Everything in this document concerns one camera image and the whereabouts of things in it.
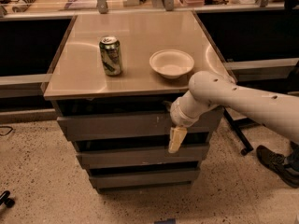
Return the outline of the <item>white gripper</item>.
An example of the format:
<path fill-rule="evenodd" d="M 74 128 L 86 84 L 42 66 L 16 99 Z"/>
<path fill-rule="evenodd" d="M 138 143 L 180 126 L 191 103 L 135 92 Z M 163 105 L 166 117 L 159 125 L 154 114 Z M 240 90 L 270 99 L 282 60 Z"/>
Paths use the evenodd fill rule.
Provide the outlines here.
<path fill-rule="evenodd" d="M 172 127 L 170 130 L 168 152 L 176 153 L 187 134 L 186 128 L 193 126 L 196 119 L 190 118 L 183 113 L 180 107 L 180 98 L 177 98 L 177 100 L 171 104 L 170 118 L 176 127 Z"/>

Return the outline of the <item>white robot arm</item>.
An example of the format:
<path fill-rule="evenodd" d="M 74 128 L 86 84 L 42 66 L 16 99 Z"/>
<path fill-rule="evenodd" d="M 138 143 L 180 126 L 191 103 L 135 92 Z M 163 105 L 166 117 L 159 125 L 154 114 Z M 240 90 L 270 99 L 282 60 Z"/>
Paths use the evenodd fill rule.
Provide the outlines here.
<path fill-rule="evenodd" d="M 188 91 L 171 104 L 174 127 L 170 130 L 168 151 L 178 152 L 187 129 L 219 105 L 299 143 L 298 97 L 238 86 L 229 77 L 201 71 L 192 75 Z"/>

